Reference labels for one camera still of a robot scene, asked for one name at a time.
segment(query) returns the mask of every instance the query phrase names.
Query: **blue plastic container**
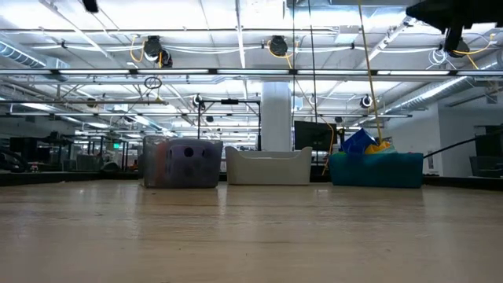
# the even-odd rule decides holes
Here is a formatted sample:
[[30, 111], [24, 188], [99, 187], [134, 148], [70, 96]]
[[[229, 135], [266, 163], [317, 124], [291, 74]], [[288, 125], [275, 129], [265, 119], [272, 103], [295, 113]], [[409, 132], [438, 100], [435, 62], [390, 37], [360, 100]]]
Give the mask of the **blue plastic container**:
[[350, 136], [343, 144], [345, 153], [364, 154], [369, 145], [378, 145], [376, 139], [365, 129], [360, 129]]
[[330, 175], [335, 186], [420, 188], [422, 153], [333, 154]]

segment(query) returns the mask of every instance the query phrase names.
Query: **black monitor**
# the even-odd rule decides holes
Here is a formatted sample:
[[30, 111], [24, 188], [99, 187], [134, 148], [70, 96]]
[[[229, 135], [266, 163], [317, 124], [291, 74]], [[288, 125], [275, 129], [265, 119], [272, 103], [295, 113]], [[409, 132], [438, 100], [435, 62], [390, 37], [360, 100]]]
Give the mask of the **black monitor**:
[[50, 148], [37, 148], [37, 160], [43, 163], [50, 162]]
[[[334, 130], [333, 144], [337, 143], [337, 126], [330, 124]], [[313, 150], [329, 151], [332, 148], [332, 131], [326, 123], [295, 121], [295, 149], [301, 150], [307, 146]]]

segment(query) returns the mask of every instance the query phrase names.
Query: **yellow object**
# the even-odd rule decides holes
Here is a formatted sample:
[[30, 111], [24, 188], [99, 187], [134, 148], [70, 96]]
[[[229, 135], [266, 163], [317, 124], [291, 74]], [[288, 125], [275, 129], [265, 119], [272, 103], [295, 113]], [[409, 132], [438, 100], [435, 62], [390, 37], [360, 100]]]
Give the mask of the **yellow object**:
[[377, 133], [379, 135], [379, 140], [383, 140], [383, 135], [380, 131], [379, 115], [377, 114], [377, 103], [376, 95], [374, 93], [374, 83], [372, 81], [372, 72], [370, 70], [370, 59], [369, 50], [367, 48], [367, 37], [365, 36], [365, 28], [363, 27], [363, 14], [362, 14], [362, 0], [358, 0], [358, 11], [360, 13], [360, 22], [362, 23], [362, 36], [363, 36], [363, 46], [365, 47], [365, 60], [367, 61], [367, 72], [369, 73], [369, 83], [370, 83], [370, 93], [372, 95], [372, 103], [374, 107], [374, 115], [376, 117]]
[[143, 60], [143, 54], [145, 53], [145, 40], [141, 44], [141, 56], [140, 56], [140, 59], [137, 59], [133, 55], [133, 46], [134, 46], [134, 41], [135, 40], [136, 40], [136, 36], [133, 36], [133, 41], [131, 42], [131, 50], [129, 50], [129, 54], [131, 55], [131, 59], [133, 59], [133, 61], [140, 63], [141, 60]]
[[389, 148], [391, 144], [387, 141], [383, 141], [380, 143], [380, 145], [369, 145], [367, 149], [365, 150], [365, 154], [374, 154], [374, 153], [379, 153], [387, 148]]
[[463, 51], [454, 50], [454, 52], [458, 53], [458, 54], [463, 54], [463, 55], [473, 55], [473, 54], [481, 53], [481, 52], [487, 50], [487, 48], [489, 48], [489, 46], [491, 46], [490, 42], [493, 41], [493, 37], [494, 37], [494, 34], [491, 34], [489, 36], [489, 42], [487, 43], [487, 46], [482, 48], [481, 50], [477, 50], [477, 51], [473, 51], [473, 52], [463, 52]]

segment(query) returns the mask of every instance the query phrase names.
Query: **metal frame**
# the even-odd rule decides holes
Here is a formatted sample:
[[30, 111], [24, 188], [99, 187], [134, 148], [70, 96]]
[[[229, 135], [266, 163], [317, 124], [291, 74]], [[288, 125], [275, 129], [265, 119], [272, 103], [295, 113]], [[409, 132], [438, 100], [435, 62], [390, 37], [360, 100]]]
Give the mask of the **metal frame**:
[[[223, 104], [223, 105], [229, 105], [229, 102], [233, 102], [233, 104], [240, 104], [240, 103], [244, 103], [248, 106], [249, 109], [252, 110], [252, 107], [249, 107], [250, 103], [255, 103], [259, 106], [259, 112], [254, 112], [253, 115], [251, 116], [258, 116], [259, 118], [259, 134], [257, 135], [257, 149], [259, 151], [262, 150], [262, 103], [261, 101], [255, 101], [255, 100], [242, 100], [242, 99], [222, 99], [222, 100], [199, 100], [199, 103], [197, 104], [197, 139], [200, 139], [200, 135], [201, 135], [201, 116], [218, 116], [218, 115], [215, 115], [214, 113], [210, 113], [210, 114], [207, 114], [207, 115], [204, 115], [206, 111], [208, 111], [211, 106], [213, 106], [215, 103], [220, 103], [220, 104]], [[210, 103], [209, 106], [204, 110], [204, 112], [201, 112], [201, 105], [203, 103]], [[224, 114], [225, 116], [235, 116], [235, 113], [221, 113], [221, 114]]]

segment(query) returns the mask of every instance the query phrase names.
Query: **yellow cable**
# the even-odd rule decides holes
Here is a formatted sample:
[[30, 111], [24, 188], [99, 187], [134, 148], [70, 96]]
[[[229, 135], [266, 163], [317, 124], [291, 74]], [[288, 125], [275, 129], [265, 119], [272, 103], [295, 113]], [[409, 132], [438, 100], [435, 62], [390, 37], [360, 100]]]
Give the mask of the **yellow cable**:
[[290, 63], [290, 58], [286, 57], [286, 61], [288, 62], [288, 66], [292, 68], [292, 63]]
[[136, 40], [136, 36], [133, 36], [133, 42], [131, 43], [131, 50], [129, 50], [129, 54], [131, 55], [131, 59], [133, 61], [140, 63], [141, 60], [143, 60], [143, 54], [145, 53], [145, 40], [141, 44], [141, 56], [140, 60], [136, 59], [136, 57], [133, 55], [133, 47], [134, 47], [134, 41]]
[[490, 42], [493, 40], [493, 37], [494, 37], [494, 35], [489, 35], [489, 43], [487, 43], [487, 46], [482, 48], [481, 50], [477, 50], [477, 51], [473, 51], [473, 52], [463, 52], [463, 51], [454, 50], [454, 52], [458, 53], [458, 54], [463, 54], [463, 55], [473, 55], [473, 54], [481, 53], [481, 52], [487, 50], [487, 48], [489, 48], [489, 46], [491, 46]]
[[374, 85], [373, 85], [373, 81], [372, 81], [372, 74], [370, 71], [369, 50], [367, 48], [367, 38], [365, 37], [365, 29], [363, 27], [362, 0], [358, 0], [358, 10], [360, 12], [360, 21], [362, 22], [363, 46], [365, 47], [365, 59], [367, 61], [367, 72], [369, 73], [370, 93], [372, 94], [372, 103], [374, 106], [374, 114], [376, 116], [377, 133], [379, 134], [379, 143], [381, 143], [383, 141], [383, 135], [381, 134], [381, 131], [380, 131], [379, 116], [377, 114], [376, 95], [374, 94]]
[[466, 55], [466, 56], [468, 57], [470, 62], [472, 62], [473, 67], [476, 68], [477, 70], [479, 70], [479, 66], [477, 66], [477, 64], [475, 64], [474, 60], [472, 59], [472, 56], [470, 56], [470, 55]]

